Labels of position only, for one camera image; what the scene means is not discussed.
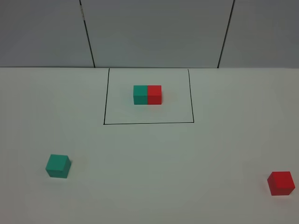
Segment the template red cube block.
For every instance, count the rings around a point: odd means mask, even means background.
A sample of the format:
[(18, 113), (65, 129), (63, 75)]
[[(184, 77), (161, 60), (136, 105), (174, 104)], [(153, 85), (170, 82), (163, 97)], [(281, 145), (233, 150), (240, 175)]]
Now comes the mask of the template red cube block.
[(148, 104), (161, 105), (162, 104), (162, 86), (148, 85)]

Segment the template green cube block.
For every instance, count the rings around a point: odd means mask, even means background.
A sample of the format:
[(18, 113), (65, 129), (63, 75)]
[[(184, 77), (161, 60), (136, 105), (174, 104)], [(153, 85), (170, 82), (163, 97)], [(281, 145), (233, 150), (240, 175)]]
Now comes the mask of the template green cube block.
[(147, 85), (134, 85), (133, 99), (135, 105), (148, 104), (148, 86)]

